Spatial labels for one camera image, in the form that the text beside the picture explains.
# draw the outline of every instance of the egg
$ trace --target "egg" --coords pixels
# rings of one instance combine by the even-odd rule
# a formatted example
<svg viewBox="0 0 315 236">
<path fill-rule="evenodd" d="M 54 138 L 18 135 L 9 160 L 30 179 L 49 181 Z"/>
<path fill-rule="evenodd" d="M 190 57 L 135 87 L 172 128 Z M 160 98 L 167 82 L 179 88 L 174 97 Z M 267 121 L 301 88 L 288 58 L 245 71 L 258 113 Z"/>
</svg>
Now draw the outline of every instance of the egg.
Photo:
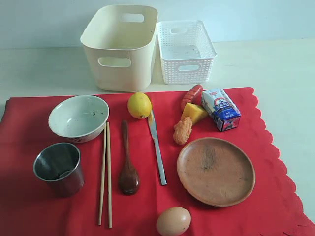
<svg viewBox="0 0 315 236">
<path fill-rule="evenodd" d="M 162 236 L 177 236 L 185 232 L 191 222 L 189 211 L 173 207 L 164 211 L 157 219 L 157 231 Z"/>
</svg>

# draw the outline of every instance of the table surface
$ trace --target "table surface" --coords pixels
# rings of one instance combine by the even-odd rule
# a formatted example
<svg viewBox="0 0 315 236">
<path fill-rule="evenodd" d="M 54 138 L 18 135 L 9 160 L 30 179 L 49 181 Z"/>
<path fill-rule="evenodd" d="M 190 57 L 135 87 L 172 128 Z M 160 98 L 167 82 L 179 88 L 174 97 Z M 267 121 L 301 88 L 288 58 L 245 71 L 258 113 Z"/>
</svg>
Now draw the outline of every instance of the table surface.
<svg viewBox="0 0 315 236">
<path fill-rule="evenodd" d="M 214 43 L 218 53 L 205 89 L 253 87 L 273 144 L 297 185 L 305 214 L 315 222 L 315 39 Z M 166 85 L 159 53 L 144 90 L 183 91 Z M 99 89 L 83 48 L 0 50 L 0 119 L 10 97 L 111 93 Z"/>
</svg>

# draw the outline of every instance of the metal cup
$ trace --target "metal cup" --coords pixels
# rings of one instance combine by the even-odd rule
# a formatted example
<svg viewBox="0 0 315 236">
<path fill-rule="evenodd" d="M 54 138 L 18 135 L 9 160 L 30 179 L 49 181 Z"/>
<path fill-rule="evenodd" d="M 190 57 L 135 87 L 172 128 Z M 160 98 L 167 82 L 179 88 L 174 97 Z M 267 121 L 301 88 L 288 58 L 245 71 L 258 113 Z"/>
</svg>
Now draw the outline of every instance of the metal cup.
<svg viewBox="0 0 315 236">
<path fill-rule="evenodd" d="M 35 159 L 34 173 L 59 196 L 71 196 L 84 184 L 80 150 L 71 143 L 48 146 Z"/>
</svg>

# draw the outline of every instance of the small carton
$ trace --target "small carton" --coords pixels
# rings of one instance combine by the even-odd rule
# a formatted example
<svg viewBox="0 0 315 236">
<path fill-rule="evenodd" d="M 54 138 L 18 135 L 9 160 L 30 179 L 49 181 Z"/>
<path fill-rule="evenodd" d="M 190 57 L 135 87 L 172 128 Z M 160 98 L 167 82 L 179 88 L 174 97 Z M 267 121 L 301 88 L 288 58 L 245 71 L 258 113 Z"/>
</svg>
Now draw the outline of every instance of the small carton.
<svg viewBox="0 0 315 236">
<path fill-rule="evenodd" d="M 241 118 L 241 112 L 224 92 L 216 88 L 203 91 L 201 104 L 217 125 L 219 131 L 236 128 Z"/>
</svg>

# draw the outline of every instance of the white basket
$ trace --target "white basket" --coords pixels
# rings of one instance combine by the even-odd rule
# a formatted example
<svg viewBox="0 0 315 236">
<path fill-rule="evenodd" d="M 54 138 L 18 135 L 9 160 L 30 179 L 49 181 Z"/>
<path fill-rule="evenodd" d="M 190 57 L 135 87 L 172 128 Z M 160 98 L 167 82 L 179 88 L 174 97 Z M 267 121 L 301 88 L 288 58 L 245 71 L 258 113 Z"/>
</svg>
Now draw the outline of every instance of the white basket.
<svg viewBox="0 0 315 236">
<path fill-rule="evenodd" d="M 149 6 L 109 5 L 81 36 L 91 71 L 104 90 L 137 92 L 151 82 L 158 11 Z"/>
<path fill-rule="evenodd" d="M 217 53 L 202 21 L 159 22 L 157 33 L 166 84 L 208 81 Z"/>
</svg>

